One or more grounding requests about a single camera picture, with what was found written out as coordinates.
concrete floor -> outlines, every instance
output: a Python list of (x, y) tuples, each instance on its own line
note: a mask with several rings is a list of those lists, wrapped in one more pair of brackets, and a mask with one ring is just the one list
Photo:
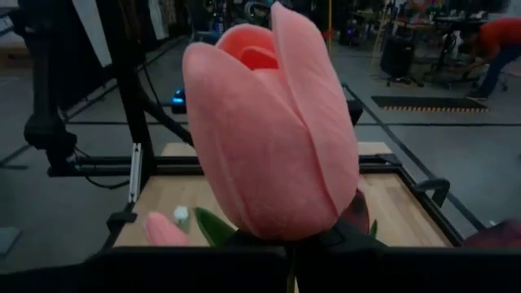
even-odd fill
[[(184, 45), (176, 46), (148, 66), (154, 87), (165, 101), (182, 84), (183, 50)], [(427, 178), (428, 173), (448, 178), (455, 200), (485, 225), (521, 215), (518, 80), (510, 79), (507, 93), (493, 95), (487, 102), (492, 110), (485, 114), (386, 112), (372, 102), (372, 95), (460, 97), (468, 88), (388, 88), (371, 79), (369, 73), (361, 74), (361, 68), (370, 66), (366, 52), (335, 47), (332, 59), (340, 80), (349, 84), (376, 117), (365, 113), (361, 118), (356, 128), (360, 141), (386, 142), (416, 180)], [(127, 189), (103, 190), (84, 178), (48, 178), (45, 155), (23, 147), (24, 123), (32, 107), (30, 72), (1, 71), (0, 93), (0, 162), (28, 166), (24, 171), (0, 169), (0, 226), (23, 230), (11, 254), (0, 260), (0, 272), (82, 261), (103, 245), (108, 236), (105, 221), (112, 212), (123, 208)], [(84, 106), (78, 105), (71, 113)], [(114, 123), (89, 125), (100, 121)], [(130, 155), (129, 130), (117, 124), (125, 122), (117, 90), (82, 110), (71, 122), (68, 130), (78, 136), (83, 151), (92, 155)], [(430, 123), (436, 126), (426, 127)], [(179, 141), (162, 126), (151, 125), (150, 131), (156, 153), (167, 142)], [(122, 180), (99, 179), (106, 183)], [(443, 212), (463, 235), (475, 232), (452, 203), (446, 203)]]

person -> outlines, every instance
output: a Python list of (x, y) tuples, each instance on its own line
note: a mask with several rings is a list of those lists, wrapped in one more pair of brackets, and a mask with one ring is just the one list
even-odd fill
[[(481, 86), (466, 96), (474, 100), (488, 100), (496, 87), (501, 70), (521, 56), (521, 18), (491, 20), (481, 27), (462, 33), (464, 44), (469, 44), (472, 48), (471, 62), (460, 68), (450, 68), (450, 71), (465, 73), (490, 64)], [(483, 58), (475, 61), (476, 56)]]

chair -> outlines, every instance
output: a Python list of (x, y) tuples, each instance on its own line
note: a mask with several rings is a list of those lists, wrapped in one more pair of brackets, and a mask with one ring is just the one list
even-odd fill
[(212, 17), (202, 0), (186, 0), (186, 10), (192, 25), (190, 42), (205, 42), (215, 45), (219, 35), (210, 29)]

jeans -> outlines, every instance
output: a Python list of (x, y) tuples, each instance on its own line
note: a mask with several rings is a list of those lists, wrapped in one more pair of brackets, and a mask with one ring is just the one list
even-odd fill
[(490, 63), (487, 76), (483, 80), (479, 92), (485, 97), (488, 97), (496, 87), (497, 78), (501, 70), (505, 65), (516, 60), (519, 56), (521, 56), (521, 45), (511, 45), (501, 48), (499, 55)]

table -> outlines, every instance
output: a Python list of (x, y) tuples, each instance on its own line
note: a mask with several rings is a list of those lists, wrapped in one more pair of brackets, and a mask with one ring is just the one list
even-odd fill
[[(382, 142), (359, 142), (360, 155), (391, 154)], [(184, 143), (169, 143), (162, 155), (195, 155)], [(360, 186), (366, 193), (371, 222), (377, 219), (377, 238), (394, 247), (450, 247), (451, 242), (422, 208), (420, 202), (395, 173), (362, 174)], [(138, 216), (134, 223), (123, 226), (114, 247), (148, 246), (143, 221), (149, 212), (162, 212), (172, 218), (176, 206), (206, 208), (231, 224), (213, 197), (203, 176), (151, 177), (133, 207)], [(207, 246), (195, 218), (190, 217), (190, 246)]]

